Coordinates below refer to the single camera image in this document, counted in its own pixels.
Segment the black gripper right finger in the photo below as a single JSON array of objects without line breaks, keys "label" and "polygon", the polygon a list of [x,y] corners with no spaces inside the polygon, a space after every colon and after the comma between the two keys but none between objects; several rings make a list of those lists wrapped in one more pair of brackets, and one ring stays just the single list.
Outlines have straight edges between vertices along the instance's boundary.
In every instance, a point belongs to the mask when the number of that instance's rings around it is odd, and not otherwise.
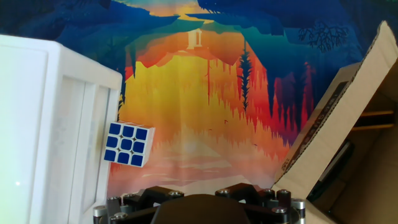
[{"label": "black gripper right finger", "polygon": [[250,223],[306,224],[305,200],[293,198],[285,189],[257,191],[251,184],[239,183],[218,189],[215,195],[237,201]]}]

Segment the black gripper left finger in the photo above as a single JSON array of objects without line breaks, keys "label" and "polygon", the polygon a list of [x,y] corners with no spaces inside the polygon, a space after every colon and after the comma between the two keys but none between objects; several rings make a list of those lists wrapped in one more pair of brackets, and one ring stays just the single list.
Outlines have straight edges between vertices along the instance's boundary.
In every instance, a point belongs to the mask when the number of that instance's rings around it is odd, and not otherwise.
[{"label": "black gripper left finger", "polygon": [[109,197],[104,205],[93,208],[93,223],[152,223],[155,213],[162,203],[184,197],[179,190],[154,186],[141,190],[141,194],[125,194]]}]

